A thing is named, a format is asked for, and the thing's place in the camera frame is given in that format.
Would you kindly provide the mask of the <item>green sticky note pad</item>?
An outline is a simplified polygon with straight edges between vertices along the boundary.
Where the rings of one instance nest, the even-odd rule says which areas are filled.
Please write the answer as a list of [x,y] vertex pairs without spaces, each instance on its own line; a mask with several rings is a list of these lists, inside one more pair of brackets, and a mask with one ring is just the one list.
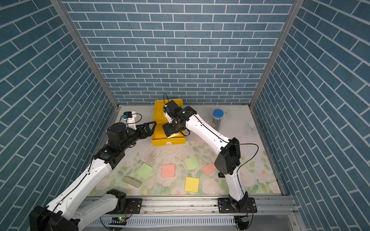
[[142,179],[146,180],[152,171],[153,167],[146,163],[143,163],[141,167],[136,171],[136,174]]
[[200,167],[197,157],[190,157],[185,159],[185,163],[189,171],[195,170]]

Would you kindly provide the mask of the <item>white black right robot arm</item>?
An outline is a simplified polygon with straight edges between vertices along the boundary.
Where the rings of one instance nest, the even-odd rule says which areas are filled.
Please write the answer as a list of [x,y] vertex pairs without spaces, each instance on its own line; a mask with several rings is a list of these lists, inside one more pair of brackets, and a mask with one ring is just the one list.
[[169,138],[187,130],[202,138],[217,154],[214,165],[225,176],[229,189],[227,204],[237,213],[256,213],[255,202],[248,196],[240,180],[240,146],[242,144],[238,139],[223,136],[189,106],[182,108],[171,100],[165,104],[163,110],[168,120],[168,123],[162,126],[166,137]]

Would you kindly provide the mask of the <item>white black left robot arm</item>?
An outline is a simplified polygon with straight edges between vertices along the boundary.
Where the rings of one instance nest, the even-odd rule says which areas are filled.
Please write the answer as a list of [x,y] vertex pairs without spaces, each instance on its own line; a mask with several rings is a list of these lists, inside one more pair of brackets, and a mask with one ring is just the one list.
[[126,193],[111,189],[88,206],[79,208],[92,189],[125,157],[125,151],[141,139],[151,137],[155,121],[129,128],[115,123],[107,129],[108,142],[91,159],[87,169],[59,196],[46,206],[36,206],[29,215],[32,231],[81,231],[105,214],[124,214],[128,219],[134,213]]

